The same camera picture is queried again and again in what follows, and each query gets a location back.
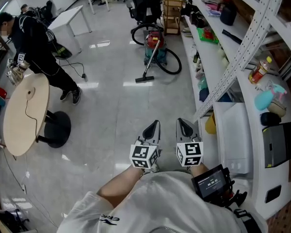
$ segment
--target camera screen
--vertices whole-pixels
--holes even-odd
[[[214,191],[221,189],[226,184],[222,170],[218,170],[207,178],[198,182],[200,192],[205,198]]]

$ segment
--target vacuum cleaner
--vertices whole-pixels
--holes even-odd
[[[144,43],[138,42],[135,39],[136,31],[141,29],[141,28],[148,29],[149,27],[155,28],[156,30],[148,31],[148,35],[145,37]],[[166,41],[165,41],[163,34],[161,32],[161,28],[159,26],[152,24],[152,23],[141,24],[138,27],[136,27],[134,30],[132,30],[131,37],[132,37],[132,40],[135,43],[137,43],[138,45],[145,46],[144,63],[146,65],[146,68],[145,68],[145,71],[143,73],[142,78],[136,79],[136,83],[154,80],[153,76],[148,76],[148,77],[146,76],[146,73],[149,70],[151,63],[156,63],[159,66],[159,68],[161,68],[164,72],[171,74],[171,75],[176,75],[176,74],[181,72],[181,70],[182,70],[181,61],[180,61],[179,57],[174,52],[172,52],[170,49],[168,49],[166,47],[167,44],[166,44]],[[166,66],[167,66],[167,59],[166,59],[167,52],[171,53],[178,61],[179,68],[177,71],[169,71],[166,68]]]

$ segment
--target round wooden table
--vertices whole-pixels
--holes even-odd
[[[65,112],[48,111],[49,81],[42,74],[30,74],[15,88],[4,115],[3,136],[9,152],[25,154],[34,142],[42,141],[53,148],[63,146],[71,131]],[[40,131],[44,127],[44,136]]]

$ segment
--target shiny white floor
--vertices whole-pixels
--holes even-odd
[[[77,36],[83,50],[69,61],[84,64],[88,82],[71,67],[64,67],[83,89],[82,99],[77,106],[72,105],[71,98],[62,103],[61,91],[52,87],[49,105],[50,111],[61,110],[70,116],[72,131],[68,142],[59,149],[42,142],[35,144],[16,161],[5,151],[16,178],[26,185],[27,195],[18,187],[0,151],[2,203],[5,208],[22,208],[31,220],[31,228],[37,228],[39,233],[56,232],[49,220],[58,226],[87,191],[97,191],[127,168],[130,145],[137,132],[155,119],[162,125],[159,164],[163,169],[177,169],[176,119],[192,120],[195,112],[181,36],[167,36],[166,40],[168,48],[180,57],[182,72],[171,76],[154,67],[148,73],[155,76],[154,81],[136,84],[135,78],[141,77],[145,68],[145,50],[132,44],[130,30],[136,21],[130,18],[125,3],[110,4],[109,12],[106,6],[94,5],[95,15],[87,0],[74,6],[80,4],[85,7],[93,32]],[[12,86],[6,84],[11,94]]]

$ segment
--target spray bottle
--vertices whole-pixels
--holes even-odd
[[[279,102],[281,102],[282,96],[287,93],[287,91],[278,84],[273,84],[270,90],[263,91],[258,94],[254,99],[254,104],[259,111],[265,110],[274,99],[276,93],[279,92]]]

